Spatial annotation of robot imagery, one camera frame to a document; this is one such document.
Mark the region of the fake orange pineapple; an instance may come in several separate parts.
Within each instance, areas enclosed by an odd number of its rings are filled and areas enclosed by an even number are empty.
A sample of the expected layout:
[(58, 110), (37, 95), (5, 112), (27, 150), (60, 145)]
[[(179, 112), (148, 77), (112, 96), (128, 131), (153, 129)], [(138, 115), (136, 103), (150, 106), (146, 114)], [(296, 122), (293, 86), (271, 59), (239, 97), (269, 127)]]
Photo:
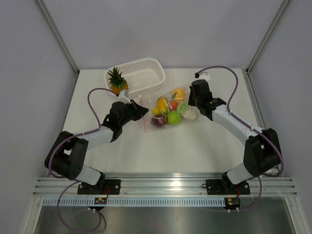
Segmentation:
[(128, 90), (129, 86), (126, 79), (122, 76), (122, 72), (118, 67), (113, 67), (112, 70), (108, 70), (109, 84), (113, 93), (119, 95), (122, 90)]

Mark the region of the clear zip top bag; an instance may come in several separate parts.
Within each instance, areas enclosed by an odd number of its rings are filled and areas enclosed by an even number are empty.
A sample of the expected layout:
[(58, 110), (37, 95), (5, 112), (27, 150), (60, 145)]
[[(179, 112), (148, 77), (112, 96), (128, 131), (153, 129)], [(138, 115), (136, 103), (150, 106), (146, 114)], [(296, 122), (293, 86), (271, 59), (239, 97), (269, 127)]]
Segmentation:
[(148, 109), (143, 117), (144, 132), (154, 132), (179, 126), (198, 119), (199, 111), (188, 104), (190, 88), (179, 86), (158, 95), (154, 93), (139, 96), (140, 105)]

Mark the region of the fake yellow lemon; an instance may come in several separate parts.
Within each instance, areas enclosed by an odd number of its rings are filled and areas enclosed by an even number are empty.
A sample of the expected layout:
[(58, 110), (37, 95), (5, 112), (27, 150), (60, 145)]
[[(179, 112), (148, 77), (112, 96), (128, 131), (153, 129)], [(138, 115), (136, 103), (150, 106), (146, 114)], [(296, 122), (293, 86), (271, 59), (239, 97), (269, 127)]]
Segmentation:
[(153, 116), (157, 116), (157, 115), (161, 115), (161, 114), (162, 114), (162, 112), (158, 107), (155, 107), (153, 109)]

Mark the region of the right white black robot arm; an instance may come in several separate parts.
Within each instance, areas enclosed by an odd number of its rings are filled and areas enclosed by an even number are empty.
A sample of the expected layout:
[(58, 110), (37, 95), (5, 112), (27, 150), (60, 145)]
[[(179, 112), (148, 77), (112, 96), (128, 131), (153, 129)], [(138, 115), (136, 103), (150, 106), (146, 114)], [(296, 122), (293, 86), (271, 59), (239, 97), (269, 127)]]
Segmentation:
[(230, 112), (224, 100), (213, 97), (206, 80), (192, 82), (188, 104), (227, 129), (244, 146), (243, 161), (221, 176), (221, 187), (226, 193), (233, 193), (242, 182), (283, 165), (277, 132), (253, 127)]

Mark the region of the fake yellow mango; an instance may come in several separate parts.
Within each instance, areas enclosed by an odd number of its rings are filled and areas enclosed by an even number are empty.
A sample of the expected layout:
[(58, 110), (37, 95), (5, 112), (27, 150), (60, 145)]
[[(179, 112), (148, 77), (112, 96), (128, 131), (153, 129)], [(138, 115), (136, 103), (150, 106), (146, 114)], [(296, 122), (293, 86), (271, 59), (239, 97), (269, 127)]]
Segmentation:
[(169, 111), (169, 101), (166, 97), (160, 97), (156, 102), (156, 107), (158, 107), (163, 114)]

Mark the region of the fake pink peach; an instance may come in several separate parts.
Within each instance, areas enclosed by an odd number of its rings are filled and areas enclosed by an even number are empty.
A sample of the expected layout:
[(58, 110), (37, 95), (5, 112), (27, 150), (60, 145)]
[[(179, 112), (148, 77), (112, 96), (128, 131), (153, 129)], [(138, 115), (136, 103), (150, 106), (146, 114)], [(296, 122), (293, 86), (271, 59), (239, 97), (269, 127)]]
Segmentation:
[(178, 103), (178, 102), (175, 102), (175, 101), (173, 101), (173, 100), (169, 101), (169, 110), (170, 110), (170, 111), (175, 111), (175, 110), (177, 110), (178, 106), (179, 106), (179, 103)]

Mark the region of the fake purple fruit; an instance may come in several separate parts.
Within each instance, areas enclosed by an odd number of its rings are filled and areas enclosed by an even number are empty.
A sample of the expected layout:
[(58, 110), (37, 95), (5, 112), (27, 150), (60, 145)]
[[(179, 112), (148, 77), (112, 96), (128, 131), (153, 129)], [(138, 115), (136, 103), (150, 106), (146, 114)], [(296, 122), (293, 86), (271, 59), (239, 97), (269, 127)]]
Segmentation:
[(166, 116), (154, 116), (151, 118), (151, 124), (157, 128), (162, 128), (167, 125)]

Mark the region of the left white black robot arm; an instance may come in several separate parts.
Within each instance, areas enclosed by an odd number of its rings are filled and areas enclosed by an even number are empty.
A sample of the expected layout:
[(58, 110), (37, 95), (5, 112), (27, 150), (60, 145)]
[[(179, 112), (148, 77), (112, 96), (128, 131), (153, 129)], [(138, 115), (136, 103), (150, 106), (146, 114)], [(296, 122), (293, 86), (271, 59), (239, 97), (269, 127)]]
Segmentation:
[(114, 102), (99, 128), (79, 134), (61, 132), (44, 166), (62, 178), (80, 182), (82, 188), (79, 194), (102, 194), (108, 191), (105, 174), (84, 164), (87, 151), (114, 142), (122, 134), (125, 124), (142, 119), (148, 112), (148, 108), (138, 105), (134, 100), (127, 103)]

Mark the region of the fake green apple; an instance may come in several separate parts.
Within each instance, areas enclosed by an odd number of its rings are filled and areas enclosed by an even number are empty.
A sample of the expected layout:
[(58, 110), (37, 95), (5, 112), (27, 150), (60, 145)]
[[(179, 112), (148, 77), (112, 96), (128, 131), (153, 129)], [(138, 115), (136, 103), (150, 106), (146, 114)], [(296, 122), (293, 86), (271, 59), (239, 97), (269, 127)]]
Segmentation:
[(176, 112), (176, 111), (171, 111), (169, 114), (168, 114), (168, 124), (170, 125), (179, 125), (182, 121), (182, 116)]

